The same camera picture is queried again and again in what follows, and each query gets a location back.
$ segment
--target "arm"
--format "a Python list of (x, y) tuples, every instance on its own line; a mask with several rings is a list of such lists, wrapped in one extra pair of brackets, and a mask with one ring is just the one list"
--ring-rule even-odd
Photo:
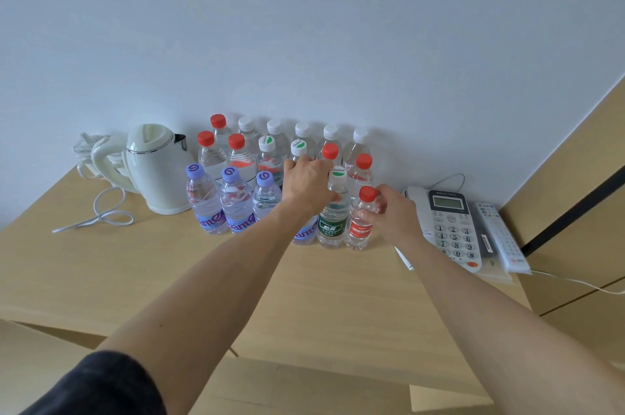
[(616, 369), (415, 235), (421, 226), (414, 203), (386, 185), (379, 190), (386, 213), (361, 211), (363, 218), (410, 260), (458, 348), (505, 413), (625, 412), (625, 378)]
[(285, 161), (284, 200), (208, 253), (98, 349), (123, 352), (151, 375), (169, 415), (191, 410), (252, 316), (291, 239), (336, 198), (329, 160)]

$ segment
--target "white wall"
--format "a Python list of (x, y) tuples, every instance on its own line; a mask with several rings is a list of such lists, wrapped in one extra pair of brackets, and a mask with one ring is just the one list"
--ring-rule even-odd
[(625, 71), (623, 0), (0, 5), (0, 225), (74, 164), (78, 133), (194, 135), (217, 111), (367, 125), (379, 180), (463, 171), (502, 204)]

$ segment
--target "electric kettle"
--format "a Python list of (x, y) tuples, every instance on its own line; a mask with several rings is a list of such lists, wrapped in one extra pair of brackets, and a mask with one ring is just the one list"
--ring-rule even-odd
[[(114, 153), (121, 153), (127, 177), (107, 158)], [(91, 161), (113, 186), (143, 195), (155, 213), (178, 214), (191, 208), (184, 170), (195, 160), (176, 145), (174, 132), (164, 125), (145, 123), (128, 134), (104, 138), (91, 151)]]

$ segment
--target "telephone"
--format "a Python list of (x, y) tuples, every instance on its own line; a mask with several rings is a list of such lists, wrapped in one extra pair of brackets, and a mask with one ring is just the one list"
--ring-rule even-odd
[[(472, 273), (482, 268), (478, 235), (465, 197), (460, 193), (409, 186), (404, 195), (414, 201), (423, 236), (451, 260)], [(397, 249), (397, 253), (406, 258)]]

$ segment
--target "purple bottle label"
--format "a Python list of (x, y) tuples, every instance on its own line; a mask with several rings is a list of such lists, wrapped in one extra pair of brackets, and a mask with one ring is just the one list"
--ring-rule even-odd
[(226, 215), (222, 209), (211, 217), (204, 217), (196, 214), (196, 219), (198, 220), (199, 225), (202, 226), (202, 229), (215, 230), (226, 222)]
[(254, 222), (256, 222), (254, 213), (250, 214), (249, 217), (246, 219), (240, 219), (238, 221), (235, 221), (234, 219), (230, 219), (229, 217), (226, 216), (226, 220), (228, 221), (228, 225), (230, 226), (230, 229), (232, 229), (232, 231), (235, 234), (238, 234), (243, 229), (247, 229), (249, 226), (254, 224)]
[(295, 234), (295, 238), (298, 240), (306, 240), (314, 235), (317, 231), (317, 219), (319, 216), (315, 218), (315, 220), (306, 227), (302, 227), (297, 234)]

